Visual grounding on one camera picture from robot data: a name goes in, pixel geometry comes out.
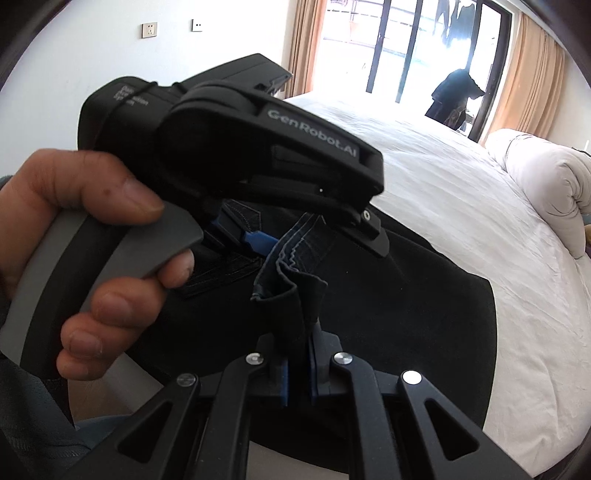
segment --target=human hand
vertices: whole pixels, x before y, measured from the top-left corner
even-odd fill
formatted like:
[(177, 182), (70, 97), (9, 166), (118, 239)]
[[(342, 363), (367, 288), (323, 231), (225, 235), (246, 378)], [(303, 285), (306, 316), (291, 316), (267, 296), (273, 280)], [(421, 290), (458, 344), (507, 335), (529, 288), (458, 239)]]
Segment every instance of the human hand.
[[(103, 223), (144, 225), (162, 215), (164, 204), (110, 154), (37, 151), (0, 190), (0, 287), (9, 299), (60, 210), (80, 208)], [(183, 285), (193, 267), (187, 250), (153, 277), (102, 284), (90, 312), (74, 315), (61, 329), (60, 375), (70, 380), (102, 377), (156, 319), (166, 289)]]

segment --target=electrical outlet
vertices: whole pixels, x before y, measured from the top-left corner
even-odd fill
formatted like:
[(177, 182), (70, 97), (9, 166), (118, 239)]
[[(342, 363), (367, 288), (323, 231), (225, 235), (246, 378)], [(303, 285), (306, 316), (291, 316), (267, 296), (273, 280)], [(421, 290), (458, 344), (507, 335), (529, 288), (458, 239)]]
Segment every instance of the electrical outlet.
[(156, 22), (142, 24), (142, 38), (151, 38), (158, 35), (158, 24)]
[(203, 31), (203, 24), (200, 20), (193, 20), (192, 30), (194, 32), (202, 32)]

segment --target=curtain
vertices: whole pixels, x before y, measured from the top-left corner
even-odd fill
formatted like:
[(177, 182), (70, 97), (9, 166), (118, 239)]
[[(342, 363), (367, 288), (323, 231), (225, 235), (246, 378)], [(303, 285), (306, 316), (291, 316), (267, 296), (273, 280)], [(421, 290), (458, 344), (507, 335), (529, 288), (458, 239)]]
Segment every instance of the curtain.
[(312, 90), (312, 73), (322, 33), (327, 0), (297, 0), (290, 65), (293, 78), (285, 87), (285, 98)]
[(489, 133), (511, 128), (546, 138), (558, 108), (565, 61), (562, 47), (521, 13), (515, 51)]

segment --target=triangular cutout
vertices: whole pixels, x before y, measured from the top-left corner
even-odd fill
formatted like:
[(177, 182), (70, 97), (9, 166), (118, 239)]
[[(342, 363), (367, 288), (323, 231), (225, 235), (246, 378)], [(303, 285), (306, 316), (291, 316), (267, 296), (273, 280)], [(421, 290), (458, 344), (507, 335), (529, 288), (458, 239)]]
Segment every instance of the triangular cutout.
[(425, 407), (437, 433), (443, 454), (449, 461), (457, 460), (478, 450), (478, 442), (439, 403), (427, 400)]
[(160, 405), (152, 415), (119, 443), (118, 452), (139, 463), (148, 463), (172, 409), (171, 402)]

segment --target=silver screw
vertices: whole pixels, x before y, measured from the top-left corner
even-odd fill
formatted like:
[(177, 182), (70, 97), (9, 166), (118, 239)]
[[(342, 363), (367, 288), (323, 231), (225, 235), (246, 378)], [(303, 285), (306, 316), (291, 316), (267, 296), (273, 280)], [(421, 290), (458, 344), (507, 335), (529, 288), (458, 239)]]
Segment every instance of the silver screw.
[(180, 374), (177, 377), (177, 383), (181, 387), (192, 387), (197, 381), (197, 377), (193, 374)]
[(248, 365), (261, 365), (265, 361), (265, 357), (263, 357), (260, 353), (249, 353), (246, 356), (246, 363)]
[(423, 377), (419, 372), (408, 370), (402, 374), (402, 379), (409, 385), (418, 385)]
[(353, 361), (353, 355), (347, 352), (339, 352), (335, 354), (334, 359), (339, 365), (349, 365)]

